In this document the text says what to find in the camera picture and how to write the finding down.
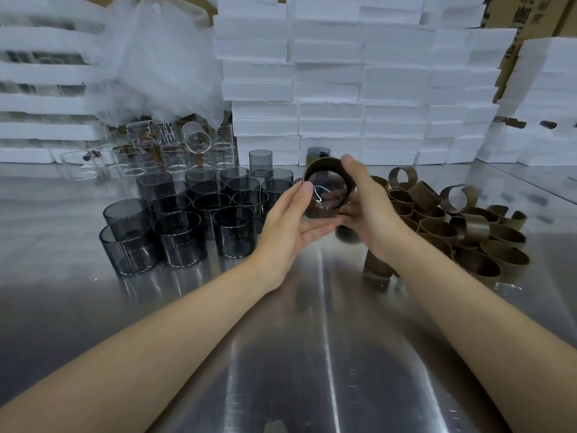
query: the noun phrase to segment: metal table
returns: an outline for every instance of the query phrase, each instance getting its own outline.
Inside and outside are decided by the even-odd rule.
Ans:
[[[370,169],[387,176],[391,167]],[[472,183],[483,189],[479,206],[529,215],[533,263],[496,293],[577,347],[577,207],[479,162],[417,170],[437,190]],[[53,164],[0,166],[0,404],[237,264],[211,247],[187,269],[118,278],[97,234],[102,210],[124,197],[116,181],[67,181]],[[363,275],[365,254],[335,234],[307,248],[151,431],[255,433],[269,421],[288,433],[506,431],[402,282]]]

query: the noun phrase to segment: person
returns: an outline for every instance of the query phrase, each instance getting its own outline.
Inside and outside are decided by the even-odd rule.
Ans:
[[[342,163],[357,191],[341,216],[304,220],[313,188],[299,182],[270,211],[249,258],[10,401],[2,431],[144,432],[235,323],[280,286],[296,255],[338,225],[393,266],[514,432],[575,431],[577,351],[412,232],[363,164],[350,155]]]

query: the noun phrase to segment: stainless steel table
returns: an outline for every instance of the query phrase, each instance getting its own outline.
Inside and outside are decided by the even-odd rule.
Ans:
[[[529,215],[533,264],[496,293],[577,347],[577,207],[482,163],[417,169],[437,190],[472,183],[480,206]],[[237,263],[211,248],[187,269],[118,278],[97,234],[102,210],[123,197],[116,181],[67,181],[57,165],[0,165],[0,404]],[[335,234],[310,246],[151,431],[255,433],[269,421],[288,433],[506,431],[402,282],[363,275],[365,254]]]

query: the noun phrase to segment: forearm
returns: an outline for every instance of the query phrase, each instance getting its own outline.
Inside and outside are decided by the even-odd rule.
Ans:
[[[523,433],[574,431],[577,352],[416,234],[393,242],[388,261],[511,428]]]
[[[144,432],[268,290],[252,268],[245,262],[90,349],[4,406],[0,425]]]

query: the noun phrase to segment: hand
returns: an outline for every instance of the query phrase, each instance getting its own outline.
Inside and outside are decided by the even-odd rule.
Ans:
[[[385,189],[373,181],[364,164],[350,155],[343,155],[344,169],[357,184],[350,203],[343,206],[343,225],[353,229],[365,245],[380,260],[387,260],[389,244],[399,235],[410,232],[395,212]]]
[[[270,290],[285,279],[292,262],[302,249],[333,232],[343,218],[305,219],[302,214],[313,196],[310,182],[298,182],[280,196],[267,215],[257,248],[249,261],[268,278]]]

